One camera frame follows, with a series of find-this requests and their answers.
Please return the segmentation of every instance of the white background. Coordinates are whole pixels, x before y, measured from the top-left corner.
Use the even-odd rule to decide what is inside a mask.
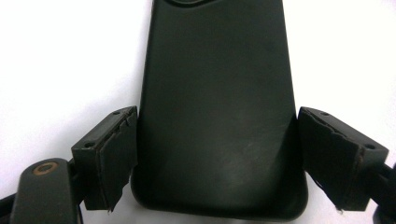
[[[0,198],[20,173],[70,147],[108,113],[139,105],[150,0],[0,0]],[[327,111],[396,162],[396,1],[284,0],[297,108]],[[308,177],[292,223],[371,223],[340,214]],[[149,211],[125,187],[113,214],[85,223],[261,223]]]

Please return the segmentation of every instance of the white surface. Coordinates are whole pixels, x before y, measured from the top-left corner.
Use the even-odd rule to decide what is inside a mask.
[[[396,162],[396,2],[285,0],[297,106],[325,110]],[[0,198],[20,173],[70,147],[113,110],[139,105],[151,1],[0,0]],[[338,213],[309,179],[293,223],[371,223]],[[129,189],[85,223],[261,223],[149,211]]]

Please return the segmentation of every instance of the black plastic panel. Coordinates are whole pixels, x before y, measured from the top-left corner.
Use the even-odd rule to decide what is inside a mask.
[[[281,1],[155,0],[137,126],[132,186],[146,207],[299,216],[307,191]]]

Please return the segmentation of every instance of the brown round screw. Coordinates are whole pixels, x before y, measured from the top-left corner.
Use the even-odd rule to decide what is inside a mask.
[[[34,175],[46,175],[51,173],[58,167],[58,163],[50,161],[43,164],[38,165],[34,170]]]

